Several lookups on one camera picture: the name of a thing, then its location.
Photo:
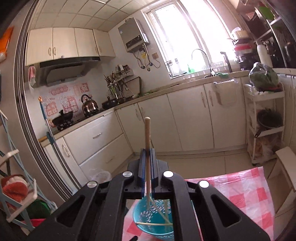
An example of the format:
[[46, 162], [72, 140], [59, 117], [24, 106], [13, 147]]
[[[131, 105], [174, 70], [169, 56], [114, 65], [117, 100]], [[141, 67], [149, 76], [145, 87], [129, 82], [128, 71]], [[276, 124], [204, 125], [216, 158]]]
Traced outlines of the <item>lone bamboo chopstick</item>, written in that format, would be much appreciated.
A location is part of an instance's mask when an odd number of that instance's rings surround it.
[[147, 198], [147, 210], [150, 207], [150, 188], [151, 188], [151, 164], [150, 164], [150, 149], [151, 149], [151, 119], [149, 117], [144, 118], [145, 127], [145, 154], [146, 154], [146, 198]]

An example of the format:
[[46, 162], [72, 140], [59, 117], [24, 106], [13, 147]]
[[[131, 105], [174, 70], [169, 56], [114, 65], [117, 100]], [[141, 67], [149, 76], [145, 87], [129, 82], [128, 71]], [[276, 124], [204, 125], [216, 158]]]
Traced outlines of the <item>cream lower kitchen cabinets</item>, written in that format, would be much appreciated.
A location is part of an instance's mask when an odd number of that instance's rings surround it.
[[[285, 130], [281, 145], [295, 148], [295, 70], [278, 69], [285, 91]], [[55, 135], [63, 164], [49, 141], [41, 146], [71, 191], [85, 185], [91, 169], [115, 174], [145, 147], [144, 118], [151, 119], [151, 145], [158, 156], [247, 149], [246, 73], [187, 82], [111, 108]]]

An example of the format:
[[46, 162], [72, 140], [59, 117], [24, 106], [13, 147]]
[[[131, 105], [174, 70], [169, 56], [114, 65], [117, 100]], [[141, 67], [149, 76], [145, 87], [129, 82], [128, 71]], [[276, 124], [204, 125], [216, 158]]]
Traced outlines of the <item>kitchen window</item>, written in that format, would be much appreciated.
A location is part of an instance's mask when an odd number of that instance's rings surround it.
[[237, 68], [231, 30], [238, 23], [225, 1], [155, 1], [144, 15], [156, 39], [170, 78], [210, 73], [200, 52], [203, 49], [214, 71]]

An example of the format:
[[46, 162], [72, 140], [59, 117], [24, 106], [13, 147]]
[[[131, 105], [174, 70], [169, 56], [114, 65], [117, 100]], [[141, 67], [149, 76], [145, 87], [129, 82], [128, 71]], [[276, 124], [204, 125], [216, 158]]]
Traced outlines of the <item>pink checkered plastic tablecloth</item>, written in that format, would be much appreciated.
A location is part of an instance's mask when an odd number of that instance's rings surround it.
[[206, 177], [234, 205], [274, 240], [275, 211], [263, 168]]

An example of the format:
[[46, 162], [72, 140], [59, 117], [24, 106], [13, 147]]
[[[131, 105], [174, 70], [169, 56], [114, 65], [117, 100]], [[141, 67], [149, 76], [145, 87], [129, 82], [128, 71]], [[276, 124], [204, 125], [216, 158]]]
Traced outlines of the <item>wooden stool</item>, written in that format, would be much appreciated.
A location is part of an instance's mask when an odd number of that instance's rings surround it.
[[275, 213], [281, 213], [295, 201], [295, 153], [290, 147], [276, 151], [274, 164], [267, 183]]

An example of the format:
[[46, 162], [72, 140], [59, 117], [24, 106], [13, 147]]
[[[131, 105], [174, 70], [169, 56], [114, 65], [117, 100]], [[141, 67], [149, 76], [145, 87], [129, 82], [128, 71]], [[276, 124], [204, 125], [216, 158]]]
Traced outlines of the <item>white storage rack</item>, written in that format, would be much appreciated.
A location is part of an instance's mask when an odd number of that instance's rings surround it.
[[280, 84], [274, 91], [257, 91], [251, 84], [243, 86], [247, 151], [254, 166], [275, 158], [285, 130], [285, 91]]

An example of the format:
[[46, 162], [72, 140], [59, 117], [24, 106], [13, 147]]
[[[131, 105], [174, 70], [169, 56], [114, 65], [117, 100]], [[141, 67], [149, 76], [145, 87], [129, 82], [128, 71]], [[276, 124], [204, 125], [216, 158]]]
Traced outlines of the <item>black wok on stove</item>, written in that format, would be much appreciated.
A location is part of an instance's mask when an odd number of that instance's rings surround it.
[[70, 112], [67, 112], [67, 113], [64, 113], [63, 110], [60, 110], [59, 111], [59, 116], [54, 118], [52, 120], [52, 123], [55, 125], [55, 126], [60, 126], [62, 124], [65, 124], [69, 121], [72, 121], [73, 119], [73, 111], [70, 111]]

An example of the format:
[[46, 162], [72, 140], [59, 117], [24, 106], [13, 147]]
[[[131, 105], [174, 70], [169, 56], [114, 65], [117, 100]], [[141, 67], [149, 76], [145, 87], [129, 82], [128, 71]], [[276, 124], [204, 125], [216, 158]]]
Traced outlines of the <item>metal kettle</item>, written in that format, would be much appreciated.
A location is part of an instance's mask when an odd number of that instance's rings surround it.
[[97, 112], [99, 110], [99, 107], [90, 96], [87, 94], [83, 94], [81, 96], [81, 102], [82, 102], [82, 111], [85, 116], [92, 114], [94, 112]]

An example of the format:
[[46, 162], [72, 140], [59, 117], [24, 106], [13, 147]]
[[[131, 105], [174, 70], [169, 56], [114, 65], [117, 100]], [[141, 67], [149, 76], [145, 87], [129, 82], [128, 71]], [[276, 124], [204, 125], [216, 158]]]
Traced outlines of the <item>black pan on rack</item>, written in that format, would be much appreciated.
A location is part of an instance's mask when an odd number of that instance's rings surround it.
[[259, 137], [263, 131], [283, 126], [281, 114], [270, 108], [262, 109], [257, 113], [257, 122], [258, 129], [254, 135], [255, 138]]

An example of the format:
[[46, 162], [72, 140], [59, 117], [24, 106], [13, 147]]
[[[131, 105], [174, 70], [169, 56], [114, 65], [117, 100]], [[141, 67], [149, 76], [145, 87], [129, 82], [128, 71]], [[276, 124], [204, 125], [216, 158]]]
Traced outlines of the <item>chrome sink faucet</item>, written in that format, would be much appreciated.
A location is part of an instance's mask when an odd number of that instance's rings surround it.
[[210, 71], [209, 75], [207, 75], [206, 77], [214, 77], [215, 74], [216, 74], [216, 72], [214, 71], [214, 68], [211, 65], [211, 62], [210, 62], [210, 59], [209, 59], [207, 53], [203, 49], [201, 49], [201, 48], [196, 48], [191, 53], [191, 59], [192, 60], [193, 60], [193, 55], [194, 55], [195, 52], [200, 52], [201, 53], [202, 60], [203, 60], [203, 62], [205, 64], [205, 66]]

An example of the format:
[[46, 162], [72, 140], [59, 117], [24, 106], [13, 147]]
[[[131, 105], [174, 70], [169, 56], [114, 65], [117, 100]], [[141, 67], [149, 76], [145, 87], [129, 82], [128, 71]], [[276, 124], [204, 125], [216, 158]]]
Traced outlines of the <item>green bag on rack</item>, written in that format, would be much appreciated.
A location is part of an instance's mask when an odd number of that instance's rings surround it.
[[268, 65], [259, 62], [254, 63], [248, 77], [257, 91], [269, 91], [278, 88], [279, 85], [276, 72]]

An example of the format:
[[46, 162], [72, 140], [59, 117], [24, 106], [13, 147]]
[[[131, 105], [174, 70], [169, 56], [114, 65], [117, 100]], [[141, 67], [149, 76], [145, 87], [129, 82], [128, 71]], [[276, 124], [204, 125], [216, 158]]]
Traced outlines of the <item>range hood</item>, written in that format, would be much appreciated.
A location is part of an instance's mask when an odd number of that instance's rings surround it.
[[100, 62], [99, 56], [60, 58], [34, 64], [36, 77], [33, 88], [52, 86], [85, 76]]

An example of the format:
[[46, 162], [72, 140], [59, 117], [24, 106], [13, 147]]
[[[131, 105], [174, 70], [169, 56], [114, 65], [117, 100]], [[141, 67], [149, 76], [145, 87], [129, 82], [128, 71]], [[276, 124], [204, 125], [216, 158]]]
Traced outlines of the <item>cream upper cabinets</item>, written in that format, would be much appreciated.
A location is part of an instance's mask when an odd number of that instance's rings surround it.
[[42, 28], [30, 30], [25, 65], [61, 58], [115, 57], [107, 32], [83, 28]]

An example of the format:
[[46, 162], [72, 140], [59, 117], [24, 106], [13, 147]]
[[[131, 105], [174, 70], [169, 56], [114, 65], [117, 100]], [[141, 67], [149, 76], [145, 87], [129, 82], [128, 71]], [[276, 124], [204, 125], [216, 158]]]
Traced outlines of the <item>utensil rack on wall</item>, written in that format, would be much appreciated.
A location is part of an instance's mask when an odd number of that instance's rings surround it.
[[123, 86], [126, 86], [126, 78], [133, 76], [134, 73], [128, 65], [117, 65], [115, 71], [110, 75], [104, 75], [111, 95], [114, 97], [123, 96]]

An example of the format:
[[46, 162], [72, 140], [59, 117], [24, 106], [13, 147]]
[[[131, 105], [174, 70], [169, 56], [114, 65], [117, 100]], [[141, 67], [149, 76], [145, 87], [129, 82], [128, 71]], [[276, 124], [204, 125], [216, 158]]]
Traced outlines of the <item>wall water heater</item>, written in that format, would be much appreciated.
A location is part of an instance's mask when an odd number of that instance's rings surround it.
[[149, 45], [144, 29], [136, 18], [126, 19], [118, 28], [119, 34], [128, 53], [139, 51], [143, 45]]

